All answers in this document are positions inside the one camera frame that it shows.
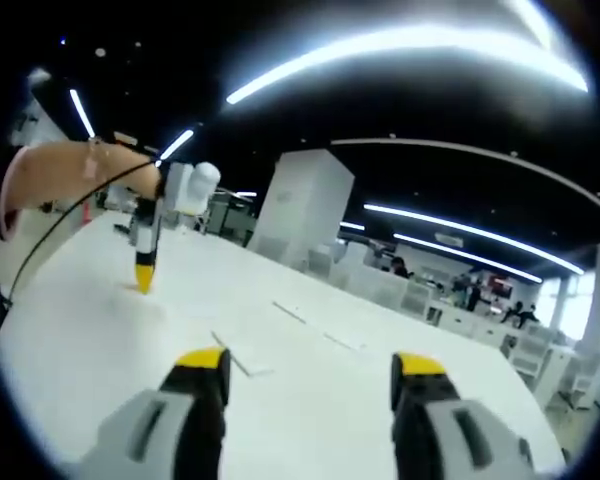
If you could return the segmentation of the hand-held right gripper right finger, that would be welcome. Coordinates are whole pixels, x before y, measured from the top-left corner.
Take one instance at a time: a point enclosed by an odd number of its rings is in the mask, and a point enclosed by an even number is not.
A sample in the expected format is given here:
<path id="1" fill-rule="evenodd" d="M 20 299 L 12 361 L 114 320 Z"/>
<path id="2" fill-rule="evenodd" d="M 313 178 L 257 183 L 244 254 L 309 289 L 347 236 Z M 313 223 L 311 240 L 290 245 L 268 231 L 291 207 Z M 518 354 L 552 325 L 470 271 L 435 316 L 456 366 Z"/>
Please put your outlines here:
<path id="1" fill-rule="evenodd" d="M 445 368 L 392 356 L 391 437 L 399 479 L 536 479 L 530 447 L 482 403 L 461 397 Z"/>

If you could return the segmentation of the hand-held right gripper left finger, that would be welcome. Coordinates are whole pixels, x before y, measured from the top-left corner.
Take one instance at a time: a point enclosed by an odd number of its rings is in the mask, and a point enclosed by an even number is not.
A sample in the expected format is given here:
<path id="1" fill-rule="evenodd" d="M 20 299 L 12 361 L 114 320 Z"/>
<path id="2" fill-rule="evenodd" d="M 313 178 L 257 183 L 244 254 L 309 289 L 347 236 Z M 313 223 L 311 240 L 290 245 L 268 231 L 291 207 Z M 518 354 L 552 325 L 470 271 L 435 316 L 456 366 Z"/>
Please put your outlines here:
<path id="1" fill-rule="evenodd" d="M 156 390 L 145 389 L 100 425 L 74 479 L 217 479 L 226 434 L 231 352 L 181 356 Z"/>

